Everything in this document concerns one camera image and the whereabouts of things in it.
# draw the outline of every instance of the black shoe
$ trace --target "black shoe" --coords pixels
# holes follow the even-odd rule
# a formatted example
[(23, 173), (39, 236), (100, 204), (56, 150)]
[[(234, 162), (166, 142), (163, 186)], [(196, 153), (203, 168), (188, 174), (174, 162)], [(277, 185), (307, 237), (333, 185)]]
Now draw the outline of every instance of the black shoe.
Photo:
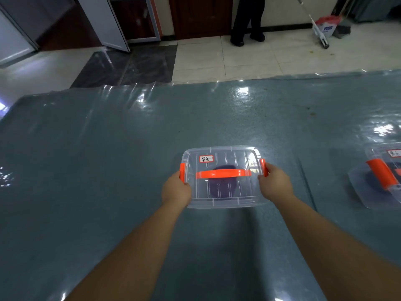
[(243, 40), (243, 39), (242, 39), (241, 41), (239, 41), (239, 40), (234, 40), (233, 38), (231, 38), (231, 39), (230, 39), (230, 42), (231, 42), (233, 45), (238, 46), (238, 47), (241, 47), (241, 46), (244, 45), (244, 40)]
[(265, 35), (263, 35), (262, 32), (260, 32), (258, 34), (251, 34), (249, 37), (258, 42), (263, 42), (265, 40)]

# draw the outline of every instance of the person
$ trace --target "person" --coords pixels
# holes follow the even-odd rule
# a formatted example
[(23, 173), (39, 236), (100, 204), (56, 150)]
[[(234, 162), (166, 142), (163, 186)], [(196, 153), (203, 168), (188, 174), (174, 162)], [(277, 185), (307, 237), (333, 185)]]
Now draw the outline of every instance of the person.
[[(262, 195), (281, 213), (326, 298), (399, 300), (401, 270), (295, 197), (288, 175), (267, 166), (269, 175), (258, 176)], [(161, 207), (98, 263), (67, 301), (151, 297), (174, 225), (191, 201), (191, 187), (179, 176), (178, 171), (164, 184)]]
[(237, 16), (235, 17), (233, 30), (231, 31), (231, 43), (236, 46), (244, 45), (244, 35), (251, 21), (251, 39), (263, 42), (265, 35), (262, 33), (261, 20), (265, 10), (265, 0), (239, 0)]

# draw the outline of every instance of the orange handle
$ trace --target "orange handle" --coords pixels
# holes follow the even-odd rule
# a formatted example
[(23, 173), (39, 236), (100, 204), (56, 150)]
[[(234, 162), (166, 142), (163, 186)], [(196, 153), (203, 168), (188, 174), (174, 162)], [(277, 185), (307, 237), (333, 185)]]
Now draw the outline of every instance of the orange handle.
[(383, 189), (387, 190), (388, 187), (398, 184), (398, 181), (391, 172), (390, 168), (381, 159), (371, 159), (366, 163), (371, 168), (373, 174), (377, 177)]
[(260, 165), (261, 165), (261, 167), (262, 167), (263, 176), (264, 176), (264, 177), (267, 177), (267, 176), (269, 175), (269, 170), (268, 170), (268, 168), (267, 168), (267, 166), (266, 166), (266, 161), (265, 161), (264, 158), (261, 158), (261, 159), (260, 159)]
[(180, 180), (184, 182), (184, 174), (185, 174), (185, 163), (180, 163)]
[(226, 177), (251, 176), (251, 170), (245, 169), (218, 169), (197, 172), (197, 179), (222, 179)]

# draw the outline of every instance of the forearm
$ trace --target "forearm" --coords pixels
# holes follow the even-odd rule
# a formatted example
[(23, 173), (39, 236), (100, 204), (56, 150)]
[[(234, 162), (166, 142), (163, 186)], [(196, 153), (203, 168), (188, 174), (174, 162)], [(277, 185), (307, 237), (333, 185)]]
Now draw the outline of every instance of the forearm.
[(181, 211), (163, 204), (77, 285), (68, 301), (149, 299)]
[(328, 300), (395, 300), (401, 271), (297, 198), (276, 207)]

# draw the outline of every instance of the gray table surface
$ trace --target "gray table surface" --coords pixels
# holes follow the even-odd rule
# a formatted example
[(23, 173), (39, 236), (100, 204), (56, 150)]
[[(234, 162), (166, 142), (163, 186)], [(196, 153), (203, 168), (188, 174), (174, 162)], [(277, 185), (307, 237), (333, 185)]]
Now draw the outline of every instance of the gray table surface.
[[(299, 198), (400, 263), (401, 212), (367, 210), (345, 177), (364, 145), (401, 140), (400, 87), (385, 72), (23, 97), (0, 121), (2, 295), (61, 300), (204, 146), (259, 148)], [(325, 300), (271, 203), (186, 209), (153, 299)]]

